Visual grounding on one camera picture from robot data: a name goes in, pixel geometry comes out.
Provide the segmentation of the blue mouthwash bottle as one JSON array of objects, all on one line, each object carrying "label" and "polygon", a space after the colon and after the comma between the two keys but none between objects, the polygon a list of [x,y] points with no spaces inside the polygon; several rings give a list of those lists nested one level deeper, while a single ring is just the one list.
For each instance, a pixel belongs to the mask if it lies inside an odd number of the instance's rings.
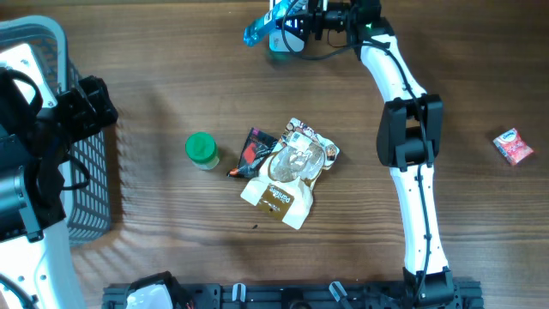
[{"label": "blue mouthwash bottle", "polygon": [[288,52],[282,38],[282,34],[285,34],[287,43],[296,52],[302,51],[305,46],[305,39],[303,39],[305,22],[298,18],[298,14],[308,13],[309,1],[299,0],[291,6],[292,2],[292,0],[271,1],[269,11],[244,29],[243,42],[248,47],[252,47],[268,37],[272,52]]}]

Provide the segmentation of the black red snack packet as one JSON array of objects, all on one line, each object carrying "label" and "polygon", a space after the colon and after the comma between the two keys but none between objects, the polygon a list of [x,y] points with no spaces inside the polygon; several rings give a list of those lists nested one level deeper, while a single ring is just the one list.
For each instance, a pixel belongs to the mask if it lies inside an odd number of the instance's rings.
[{"label": "black red snack packet", "polygon": [[256,127],[252,127],[245,140],[238,165],[228,171],[226,176],[236,179],[252,179],[256,177],[261,165],[272,153],[277,142],[277,138]]}]

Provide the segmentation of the beige bread bag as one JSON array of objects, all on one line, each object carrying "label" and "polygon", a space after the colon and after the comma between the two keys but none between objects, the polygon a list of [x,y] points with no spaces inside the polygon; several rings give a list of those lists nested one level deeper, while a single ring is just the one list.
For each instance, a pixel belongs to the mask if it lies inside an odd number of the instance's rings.
[{"label": "beige bread bag", "polygon": [[334,142],[303,121],[291,118],[240,197],[299,230],[311,211],[315,183],[334,165],[339,153]]}]

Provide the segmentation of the red tissue packet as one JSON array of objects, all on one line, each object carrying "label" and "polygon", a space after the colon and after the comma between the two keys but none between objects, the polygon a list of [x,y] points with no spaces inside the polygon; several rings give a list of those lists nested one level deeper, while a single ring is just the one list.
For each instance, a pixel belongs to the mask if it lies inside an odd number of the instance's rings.
[{"label": "red tissue packet", "polygon": [[496,137],[493,141],[502,156],[512,165],[530,156],[534,151],[522,140],[518,130],[512,128]]}]

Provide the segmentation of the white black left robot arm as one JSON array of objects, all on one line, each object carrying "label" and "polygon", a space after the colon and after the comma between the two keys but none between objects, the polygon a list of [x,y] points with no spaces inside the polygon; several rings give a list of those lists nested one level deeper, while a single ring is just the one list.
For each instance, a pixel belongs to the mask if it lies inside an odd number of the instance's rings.
[{"label": "white black left robot arm", "polygon": [[102,79],[54,94],[29,44],[2,51],[1,292],[11,307],[85,307],[61,196],[91,182],[71,146],[117,120]]}]

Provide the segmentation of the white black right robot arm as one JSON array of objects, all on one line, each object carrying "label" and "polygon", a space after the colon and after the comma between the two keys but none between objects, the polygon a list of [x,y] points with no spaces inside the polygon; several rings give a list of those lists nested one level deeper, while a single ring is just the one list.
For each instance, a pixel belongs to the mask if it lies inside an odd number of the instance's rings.
[{"label": "white black right robot arm", "polygon": [[445,308],[458,299],[439,236],[433,193],[434,161],[440,148],[443,102],[413,78],[378,1],[290,1],[277,19],[283,34],[320,36],[345,32],[347,44],[370,71],[384,106],[377,156],[397,192],[405,237],[405,308]]}]

